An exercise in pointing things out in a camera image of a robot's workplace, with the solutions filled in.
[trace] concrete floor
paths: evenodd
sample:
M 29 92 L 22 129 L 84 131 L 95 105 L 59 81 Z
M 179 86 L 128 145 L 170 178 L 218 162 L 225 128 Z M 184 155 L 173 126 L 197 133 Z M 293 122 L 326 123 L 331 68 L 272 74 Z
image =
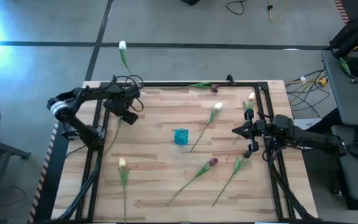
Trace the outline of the concrete floor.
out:
M 201 0 L 190 7 L 179 0 L 115 0 L 103 42 L 122 39 L 138 43 L 328 45 L 343 22 L 332 0 L 289 1 L 288 12 L 270 22 L 267 2 L 248 0 L 244 15 L 226 8 L 229 1 Z M 0 1 L 0 40 L 95 42 L 107 0 Z M 275 1 L 277 16 L 283 1 Z M 80 86 L 85 79 L 92 47 L 0 46 L 0 141 L 32 152 L 28 161 L 12 158 L 3 187 L 18 186 L 26 201 L 0 208 L 0 220 L 25 223 L 45 158 L 53 126 L 47 100 Z M 323 68 L 318 50 L 164 49 L 128 50 L 132 72 L 144 80 L 290 81 Z M 92 80 L 110 80 L 126 74 L 115 47 L 101 48 Z M 324 96 L 308 97 L 315 103 Z M 316 109 L 324 116 L 335 107 L 332 95 Z M 294 112 L 296 118 L 316 118 L 311 110 Z M 358 223 L 358 212 L 342 205 L 335 213 L 323 206 L 332 198 L 313 187 L 319 216 L 327 220 Z M 1 196 L 10 201 L 12 192 Z

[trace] black metal frame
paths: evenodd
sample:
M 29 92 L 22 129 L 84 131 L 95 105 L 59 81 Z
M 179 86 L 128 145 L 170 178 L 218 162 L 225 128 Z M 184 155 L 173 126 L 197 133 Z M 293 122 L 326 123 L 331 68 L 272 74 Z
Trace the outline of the black metal frame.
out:
M 145 82 L 144 86 L 186 86 L 186 85 L 192 85 L 192 84 L 197 84 L 197 83 L 198 82 Z M 273 106 L 272 106 L 272 101 L 270 99 L 270 92 L 269 92 L 269 87 L 268 87 L 267 82 L 237 82 L 237 83 L 213 82 L 212 84 L 218 84 L 219 86 L 249 86 L 249 87 L 253 87 L 255 94 L 256 94 L 256 102 L 258 105 L 259 114 L 265 114 L 263 104 L 262 104 L 262 98 L 261 98 L 261 94 L 260 94 L 260 90 L 263 90 L 265 93 L 268 115 L 270 117 L 269 119 L 270 119 L 270 122 L 272 122 L 274 113 L 273 113 Z M 101 100 L 98 100 L 98 102 L 96 104 L 93 126 L 98 125 L 99 114 L 101 111 L 101 105 L 102 105 Z M 103 120 L 103 129 L 106 129 L 108 126 L 108 118 L 109 118 L 108 115 L 109 115 L 109 112 L 106 110 L 105 115 L 104 115 L 104 120 Z M 259 115 L 259 117 L 260 117 L 260 119 L 265 119 L 265 117 L 262 115 Z M 88 153 L 86 155 L 85 167 L 84 167 L 84 173 L 83 173 L 83 179 L 82 179 L 81 186 L 84 185 L 85 181 L 87 180 L 87 178 L 90 174 L 92 155 L 93 155 L 93 152 L 88 151 Z M 281 152 L 278 155 L 278 164 L 279 164 L 279 168 L 280 168 L 280 176 L 284 179 L 284 183 L 286 185 L 288 185 L 287 172 L 285 170 L 284 159 L 283 159 Z M 98 191 L 98 182 L 99 182 L 99 175 L 94 180 L 87 217 L 82 218 L 82 214 L 83 214 L 83 201 L 82 201 L 76 210 L 76 215 L 75 215 L 75 220 L 74 220 L 75 222 L 77 222 L 77 223 L 92 222 L 93 215 L 94 215 L 94 206 L 96 204 L 96 196 L 97 196 L 97 191 Z M 281 205 L 281 201 L 280 201 L 280 194 L 278 191 L 276 180 L 272 177 L 271 177 L 271 183 L 272 183 L 272 194 L 273 194 L 273 198 L 275 201 L 277 218 L 280 221 L 280 220 L 284 219 L 282 205 Z M 287 199 L 287 196 L 285 196 L 285 198 L 286 198 L 289 218 L 291 220 L 293 220 L 293 219 L 295 219 L 295 213 L 294 213 L 293 206 Z M 71 220 L 70 221 L 62 220 L 62 221 L 57 221 L 56 223 L 68 223 L 68 222 L 71 222 Z

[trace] wooden table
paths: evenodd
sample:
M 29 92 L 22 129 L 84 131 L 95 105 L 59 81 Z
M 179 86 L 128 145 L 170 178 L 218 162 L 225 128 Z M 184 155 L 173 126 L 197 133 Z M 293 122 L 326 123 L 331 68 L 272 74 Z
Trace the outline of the wooden table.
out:
M 84 82 L 98 87 L 100 82 Z M 285 85 L 282 81 L 268 81 L 275 114 L 292 117 Z M 232 128 L 244 122 L 242 101 L 247 101 L 251 87 L 221 87 L 219 93 L 209 90 L 162 90 L 159 87 L 142 89 L 146 96 L 139 119 L 131 126 L 121 123 L 116 142 L 103 158 L 96 199 L 94 222 L 122 222 L 123 193 L 118 174 L 118 159 L 125 158 L 130 168 L 127 183 L 128 222 L 255 222 L 277 221 L 272 198 L 267 163 L 262 160 L 264 145 L 257 139 L 260 150 L 237 173 L 218 203 L 211 207 L 230 177 L 236 156 L 241 156 L 248 140 L 236 135 Z M 265 97 L 262 94 L 264 107 Z M 209 125 L 203 137 L 190 154 L 192 144 L 202 132 L 209 111 L 217 102 L 223 103 L 221 113 Z M 77 117 L 91 124 L 95 101 L 82 105 Z M 100 124 L 104 110 L 101 112 Z M 173 130 L 189 130 L 187 146 L 173 142 Z M 117 131 L 117 117 L 109 117 L 106 150 Z M 73 141 L 68 152 L 82 146 Z M 302 154 L 296 149 L 283 151 L 290 188 L 307 211 L 317 216 Z M 83 175 L 86 149 L 70 155 L 63 168 L 53 218 L 59 216 L 78 193 Z M 219 162 L 208 173 L 190 184 L 168 207 L 165 204 L 184 186 L 200 167 L 211 158 Z M 284 196 L 281 194 L 283 209 Z M 84 215 L 88 211 L 86 199 Z

